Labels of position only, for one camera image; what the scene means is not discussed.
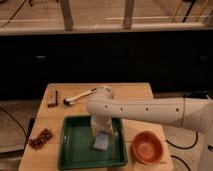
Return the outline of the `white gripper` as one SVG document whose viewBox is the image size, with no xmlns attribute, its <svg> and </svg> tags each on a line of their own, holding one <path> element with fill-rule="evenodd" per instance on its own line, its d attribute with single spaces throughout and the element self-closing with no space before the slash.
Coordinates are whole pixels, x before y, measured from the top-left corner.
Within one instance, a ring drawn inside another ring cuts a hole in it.
<svg viewBox="0 0 213 171">
<path fill-rule="evenodd" d="M 94 136 L 97 136 L 100 132 L 112 133 L 112 119 L 110 117 L 92 115 L 90 124 Z"/>
</svg>

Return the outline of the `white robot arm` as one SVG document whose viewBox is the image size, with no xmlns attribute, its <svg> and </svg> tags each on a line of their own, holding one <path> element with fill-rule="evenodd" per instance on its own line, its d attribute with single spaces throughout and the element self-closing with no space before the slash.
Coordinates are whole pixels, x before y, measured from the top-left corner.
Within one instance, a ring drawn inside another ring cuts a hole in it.
<svg viewBox="0 0 213 171">
<path fill-rule="evenodd" d="M 119 100 L 109 87 L 96 90 L 87 102 L 92 120 L 104 127 L 110 117 L 165 124 L 205 134 L 198 171 L 213 171 L 213 99 L 157 98 Z"/>
</svg>

